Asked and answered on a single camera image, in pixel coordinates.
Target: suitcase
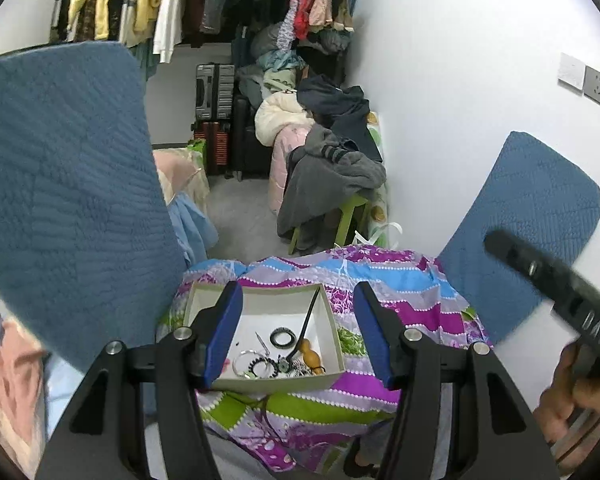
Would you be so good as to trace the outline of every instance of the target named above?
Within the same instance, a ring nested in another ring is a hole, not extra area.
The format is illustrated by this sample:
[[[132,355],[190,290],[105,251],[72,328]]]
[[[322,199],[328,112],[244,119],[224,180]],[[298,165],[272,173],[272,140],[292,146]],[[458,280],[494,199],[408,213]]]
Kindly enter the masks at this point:
[[[238,180],[242,180],[243,172],[257,176],[269,175],[273,148],[263,146],[256,138],[254,116],[255,110],[249,100],[237,93],[231,124],[231,166]]]
[[[196,121],[221,121],[231,118],[235,67],[205,64],[196,68]]]
[[[226,125],[218,122],[202,122],[194,132],[193,138],[206,140],[206,174],[225,173],[229,165],[229,134]]]

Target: dark clothes pile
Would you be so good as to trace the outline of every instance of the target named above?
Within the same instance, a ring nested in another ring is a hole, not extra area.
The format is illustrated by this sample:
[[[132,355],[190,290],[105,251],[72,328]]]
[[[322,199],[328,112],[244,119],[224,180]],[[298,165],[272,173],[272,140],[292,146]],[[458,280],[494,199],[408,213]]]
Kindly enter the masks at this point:
[[[331,131],[343,142],[352,140],[360,152],[382,162],[378,147],[366,127],[369,101],[359,86],[341,90],[326,77],[308,77],[298,85],[298,102],[314,115],[328,120]]]
[[[350,139],[343,140],[317,123],[309,131],[304,146],[289,154],[287,171],[285,197],[278,213],[278,235],[284,236],[302,226],[298,242],[301,250],[316,243],[315,226],[325,213],[355,193],[371,199],[373,190],[386,180],[380,162],[355,150]]]

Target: blue cushion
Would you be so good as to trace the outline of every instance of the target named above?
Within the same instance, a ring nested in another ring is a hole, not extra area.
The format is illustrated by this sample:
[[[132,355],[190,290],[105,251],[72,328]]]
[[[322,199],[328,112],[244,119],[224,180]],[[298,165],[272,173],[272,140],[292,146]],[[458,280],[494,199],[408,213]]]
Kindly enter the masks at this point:
[[[154,341],[184,269],[126,48],[0,57],[0,294],[13,313],[86,371],[110,340]]]
[[[477,310],[497,343],[542,298],[526,280],[486,254],[485,234],[505,228],[571,265],[599,219],[597,184],[535,137],[512,132],[440,261],[449,283]]]

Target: black slipper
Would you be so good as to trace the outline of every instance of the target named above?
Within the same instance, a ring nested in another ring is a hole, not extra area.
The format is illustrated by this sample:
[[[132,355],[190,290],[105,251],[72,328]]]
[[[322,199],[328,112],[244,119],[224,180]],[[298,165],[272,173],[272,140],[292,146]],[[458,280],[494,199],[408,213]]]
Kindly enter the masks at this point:
[[[371,477],[375,478],[378,475],[378,468],[373,464],[361,466],[356,464],[356,456],[360,451],[360,437],[357,437],[353,444],[351,444],[351,449],[347,453],[346,458],[344,459],[344,464],[342,465],[342,470],[344,474],[350,478],[364,478]]]

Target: patterned tablecloth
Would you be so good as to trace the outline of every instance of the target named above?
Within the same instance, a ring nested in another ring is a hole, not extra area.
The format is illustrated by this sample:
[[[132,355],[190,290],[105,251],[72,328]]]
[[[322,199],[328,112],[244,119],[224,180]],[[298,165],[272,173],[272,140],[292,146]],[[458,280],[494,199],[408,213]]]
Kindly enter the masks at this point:
[[[448,284],[437,260],[413,251],[349,246],[303,258],[267,258],[246,267],[209,260],[186,272],[157,338],[182,325],[193,283],[284,288],[322,283],[333,310],[346,371],[318,392],[246,396],[233,392],[198,393],[203,420],[272,471],[297,464],[326,473],[350,441],[368,427],[392,418],[399,392],[386,390],[373,374],[352,309],[353,288],[368,281],[378,300],[440,344],[465,348],[489,344],[480,320]]]

